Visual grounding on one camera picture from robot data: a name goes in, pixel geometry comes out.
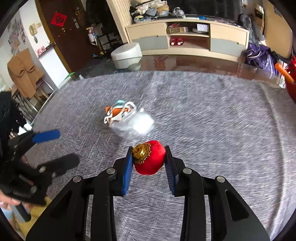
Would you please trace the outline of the person's left hand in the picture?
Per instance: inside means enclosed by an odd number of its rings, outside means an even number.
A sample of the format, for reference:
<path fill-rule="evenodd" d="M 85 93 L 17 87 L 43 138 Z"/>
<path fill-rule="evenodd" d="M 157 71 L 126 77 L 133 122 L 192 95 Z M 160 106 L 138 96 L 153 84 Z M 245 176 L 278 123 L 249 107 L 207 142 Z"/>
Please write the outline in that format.
<path fill-rule="evenodd" d="M 2 191 L 0 191 L 0 206 L 6 210 L 10 210 L 11 206 L 18 206 L 21 202 L 19 200 L 13 199 L 4 195 Z"/>

